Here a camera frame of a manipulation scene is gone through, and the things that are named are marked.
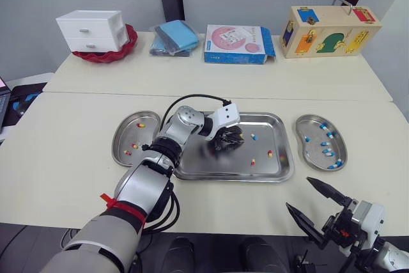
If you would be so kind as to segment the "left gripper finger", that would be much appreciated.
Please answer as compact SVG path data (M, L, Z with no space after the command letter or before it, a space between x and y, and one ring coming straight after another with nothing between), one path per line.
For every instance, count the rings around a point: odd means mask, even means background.
M236 142L230 142L228 139L215 138L212 140L214 152L230 152L236 149Z
M225 128L223 141L227 144L241 145L244 142L242 129L238 125Z

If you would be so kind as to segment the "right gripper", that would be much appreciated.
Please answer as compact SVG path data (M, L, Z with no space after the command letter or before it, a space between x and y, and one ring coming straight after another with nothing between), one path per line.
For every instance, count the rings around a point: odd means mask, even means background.
M321 195L335 201L343 209L328 218L321 229L323 234L300 210L286 203L289 214L309 240L319 248L326 248L327 244L332 241L338 245L345 256L357 256L367 240L367 233L362 229L362 222L367 214L367 202L351 199L317 178L308 176L306 179Z

